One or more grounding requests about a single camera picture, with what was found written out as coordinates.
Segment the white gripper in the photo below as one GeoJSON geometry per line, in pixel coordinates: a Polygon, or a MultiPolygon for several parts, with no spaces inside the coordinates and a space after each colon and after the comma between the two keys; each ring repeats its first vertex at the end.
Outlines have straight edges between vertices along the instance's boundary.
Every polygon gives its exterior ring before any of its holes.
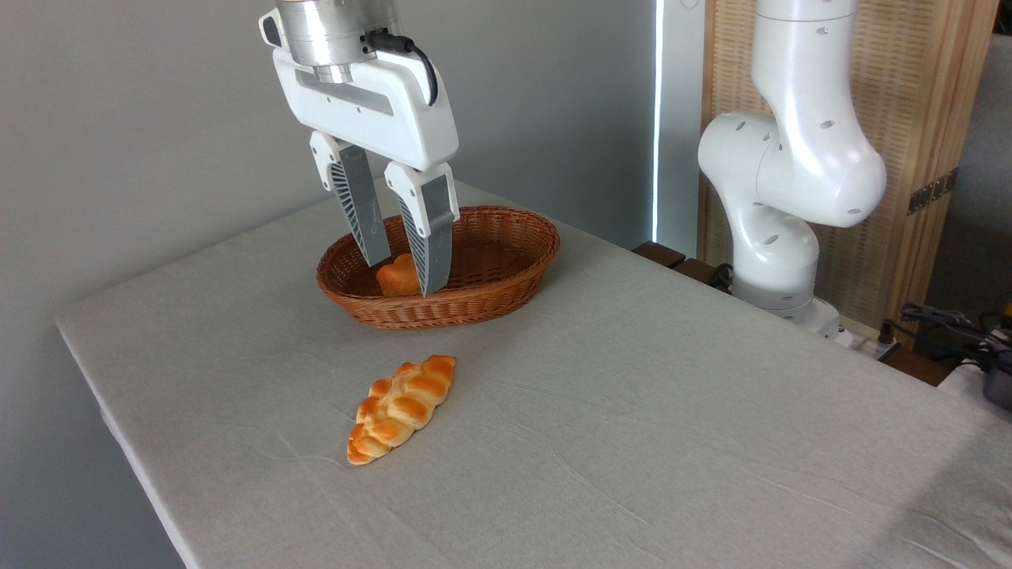
{"type": "Polygon", "coordinates": [[[398,195],[421,294],[445,287],[460,212],[444,163],[459,150],[444,83],[430,107],[425,65],[409,55],[354,62],[352,80],[339,84],[322,82],[282,48],[274,48],[274,67],[297,121],[315,130],[310,147],[319,180],[336,195],[366,266],[391,256],[368,150],[398,161],[387,163],[384,178],[398,195]]]}

